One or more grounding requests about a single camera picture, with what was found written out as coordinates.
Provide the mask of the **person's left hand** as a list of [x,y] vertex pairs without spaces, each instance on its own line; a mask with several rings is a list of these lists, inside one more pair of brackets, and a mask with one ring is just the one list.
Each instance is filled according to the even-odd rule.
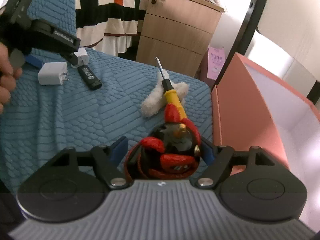
[[1,91],[0,91],[0,108],[3,113],[4,105],[10,101],[10,92],[16,88],[16,80],[22,75],[22,69],[13,70],[9,62],[9,55],[7,47],[1,43]]

